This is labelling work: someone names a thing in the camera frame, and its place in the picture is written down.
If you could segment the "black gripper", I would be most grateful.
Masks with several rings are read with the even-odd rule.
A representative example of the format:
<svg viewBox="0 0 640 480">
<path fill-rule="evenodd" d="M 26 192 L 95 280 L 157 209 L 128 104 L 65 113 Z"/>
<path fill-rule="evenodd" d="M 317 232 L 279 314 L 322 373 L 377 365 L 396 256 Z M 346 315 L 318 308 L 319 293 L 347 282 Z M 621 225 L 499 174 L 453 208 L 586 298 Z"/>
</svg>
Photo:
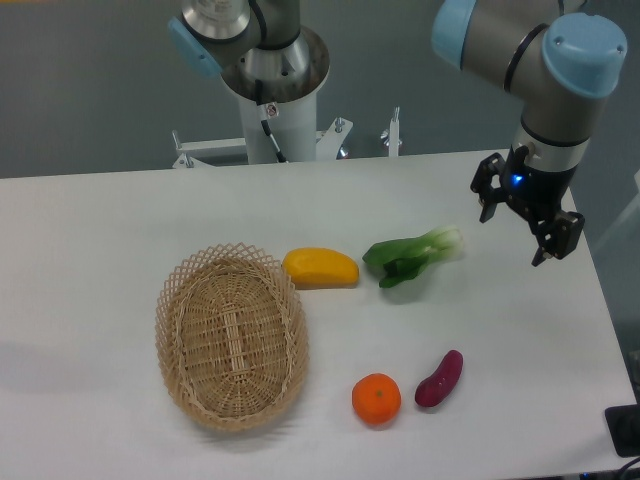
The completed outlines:
<svg viewBox="0 0 640 480">
<path fill-rule="evenodd" d="M 561 200 L 576 167 L 546 172 L 525 164 L 526 146 L 511 148 L 505 162 L 495 152 L 482 160 L 470 185 L 482 207 L 479 221 L 486 223 L 499 204 L 505 203 L 531 227 L 538 248 L 531 264 L 564 259 L 577 247 L 585 218 L 578 212 L 561 210 Z"/>
</svg>

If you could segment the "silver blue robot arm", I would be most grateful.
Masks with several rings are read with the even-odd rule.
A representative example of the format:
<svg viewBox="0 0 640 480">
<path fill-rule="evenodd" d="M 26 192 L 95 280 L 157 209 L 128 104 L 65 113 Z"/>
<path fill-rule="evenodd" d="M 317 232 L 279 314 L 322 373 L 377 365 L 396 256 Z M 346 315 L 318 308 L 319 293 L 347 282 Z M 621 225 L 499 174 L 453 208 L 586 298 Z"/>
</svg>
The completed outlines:
<svg viewBox="0 0 640 480">
<path fill-rule="evenodd" d="M 334 158 L 341 127 L 316 131 L 316 95 L 329 72 L 323 40 L 296 1 L 185 1 L 168 31 L 199 74 L 237 98 L 253 164 Z M 577 246 L 584 219 L 561 206 L 627 53 L 623 31 L 578 1 L 447 1 L 432 27 L 434 52 L 520 98 L 507 155 L 493 154 L 471 183 L 489 220 L 499 204 L 524 219 L 535 263 Z"/>
</svg>

